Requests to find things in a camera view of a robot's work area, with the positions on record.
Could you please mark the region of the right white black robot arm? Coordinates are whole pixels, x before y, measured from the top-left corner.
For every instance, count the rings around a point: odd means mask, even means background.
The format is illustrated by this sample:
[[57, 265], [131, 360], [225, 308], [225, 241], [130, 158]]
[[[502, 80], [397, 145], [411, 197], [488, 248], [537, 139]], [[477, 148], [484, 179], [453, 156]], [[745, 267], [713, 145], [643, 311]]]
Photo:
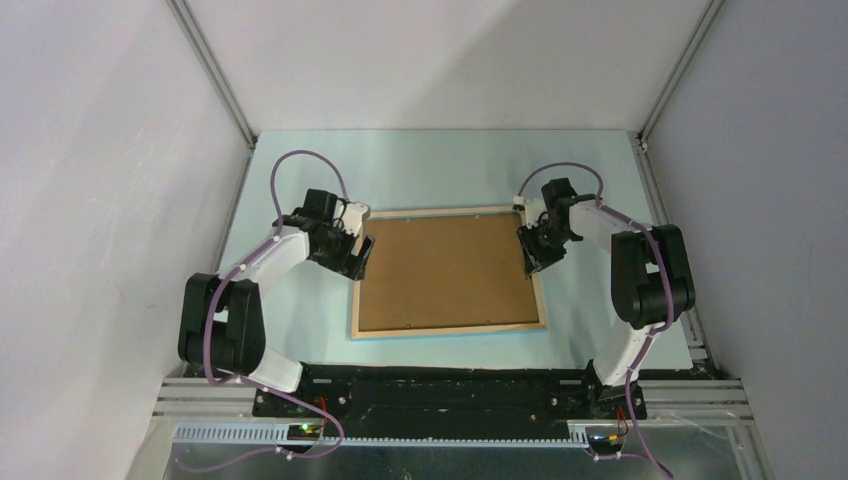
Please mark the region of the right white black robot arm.
[[622, 403], [618, 387], [634, 382], [653, 341], [693, 308], [695, 287], [681, 230], [647, 226], [595, 194], [579, 195], [566, 178], [542, 188], [539, 199], [518, 194], [513, 208], [524, 271], [533, 276], [564, 259], [569, 242], [591, 241], [610, 256], [610, 294], [617, 321], [581, 392], [585, 411], [606, 418]]

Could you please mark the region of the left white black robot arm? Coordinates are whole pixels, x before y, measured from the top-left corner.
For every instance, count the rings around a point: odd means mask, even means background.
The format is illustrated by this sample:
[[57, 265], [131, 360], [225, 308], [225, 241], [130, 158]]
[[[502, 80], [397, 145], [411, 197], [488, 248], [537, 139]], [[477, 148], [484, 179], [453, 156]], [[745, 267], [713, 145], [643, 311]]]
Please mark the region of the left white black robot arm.
[[365, 275], [374, 239], [363, 225], [371, 209], [331, 192], [310, 189], [302, 206], [279, 215], [271, 230], [241, 260], [186, 282], [177, 353], [210, 375], [221, 372], [278, 391], [292, 416], [316, 403], [301, 380], [303, 366], [267, 344], [262, 298], [294, 267], [311, 261], [351, 281]]

